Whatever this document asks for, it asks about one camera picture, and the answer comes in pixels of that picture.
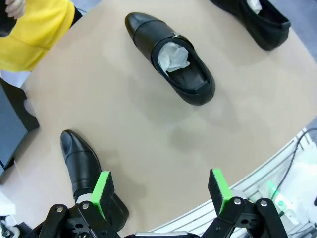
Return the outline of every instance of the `bolt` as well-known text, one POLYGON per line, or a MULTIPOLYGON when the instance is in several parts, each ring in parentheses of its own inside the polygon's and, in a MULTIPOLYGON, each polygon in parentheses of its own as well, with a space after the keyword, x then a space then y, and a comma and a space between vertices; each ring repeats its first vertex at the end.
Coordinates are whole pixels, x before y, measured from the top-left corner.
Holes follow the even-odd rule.
POLYGON ((233 203, 236 204, 236 205, 240 205, 241 204, 241 200, 239 198, 235 198, 233 200, 233 203))
POLYGON ((87 209, 88 207, 89 207, 89 203, 85 202, 85 203, 83 204, 83 208, 84 208, 84 209, 87 209))
POLYGON ((58 208, 56 209, 57 212, 62 212, 62 210, 63 210, 63 207, 58 207, 58 208))
POLYGON ((262 200, 262 201, 260 202, 260 204, 261 204, 262 207, 266 207, 266 206, 267 206, 267 202, 264 201, 264 200, 262 200))

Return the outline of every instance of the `table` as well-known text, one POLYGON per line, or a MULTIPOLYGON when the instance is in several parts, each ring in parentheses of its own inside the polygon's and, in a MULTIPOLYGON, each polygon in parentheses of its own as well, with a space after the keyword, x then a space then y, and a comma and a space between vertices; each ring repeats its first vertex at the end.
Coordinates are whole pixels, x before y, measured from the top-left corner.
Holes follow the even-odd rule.
POLYGON ((105 0, 43 58, 24 89, 41 128, 18 151, 2 190, 31 226, 56 203, 73 205, 59 145, 80 133, 111 170, 131 216, 122 235, 147 231, 207 201, 209 169, 229 185, 277 152, 316 115, 317 67, 302 42, 263 51, 208 0, 105 0), (195 46, 214 98, 185 103, 137 50, 125 16, 165 21, 195 46))

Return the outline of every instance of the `finger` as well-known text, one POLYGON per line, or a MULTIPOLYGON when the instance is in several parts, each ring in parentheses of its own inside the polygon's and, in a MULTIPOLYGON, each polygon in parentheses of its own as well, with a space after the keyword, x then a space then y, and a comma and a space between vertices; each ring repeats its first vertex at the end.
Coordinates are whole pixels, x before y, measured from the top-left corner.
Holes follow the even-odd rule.
POLYGON ((25 6, 23 7, 22 11, 14 17, 14 19, 16 20, 16 19, 22 17, 24 15, 24 13, 25 13, 25 6))
POLYGON ((23 0, 15 0, 12 4, 10 4, 7 8, 6 8, 6 13, 11 13, 16 11, 17 9, 21 8, 21 6, 23 6, 23 0))
POLYGON ((14 0, 5 0, 5 4, 6 5, 10 5, 11 3, 13 3, 14 2, 14 0))
POLYGON ((15 9, 14 11, 8 13, 8 17, 15 17, 19 15, 23 11, 24 5, 19 6, 19 8, 15 9))

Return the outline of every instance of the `yellow shirt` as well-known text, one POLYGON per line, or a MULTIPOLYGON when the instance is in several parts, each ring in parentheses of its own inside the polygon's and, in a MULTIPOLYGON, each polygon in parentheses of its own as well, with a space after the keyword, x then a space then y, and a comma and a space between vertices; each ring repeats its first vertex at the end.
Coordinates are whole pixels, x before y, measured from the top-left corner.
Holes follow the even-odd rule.
POLYGON ((0 70, 32 71, 70 28, 74 13, 70 0, 26 0, 10 35, 0 37, 0 70))

